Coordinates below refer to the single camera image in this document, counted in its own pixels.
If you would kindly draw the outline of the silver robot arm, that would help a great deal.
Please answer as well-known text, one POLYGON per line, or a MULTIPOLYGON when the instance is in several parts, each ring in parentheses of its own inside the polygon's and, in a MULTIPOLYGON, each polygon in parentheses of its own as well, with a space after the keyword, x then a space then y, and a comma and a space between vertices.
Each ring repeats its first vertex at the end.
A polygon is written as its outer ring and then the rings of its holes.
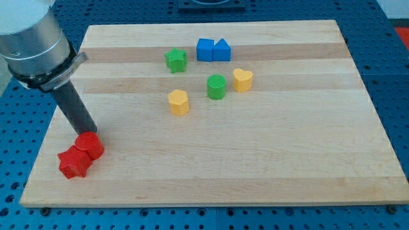
POLYGON ((11 74, 27 88, 54 91, 88 60, 68 41, 42 0, 1 0, 1 56, 11 74))

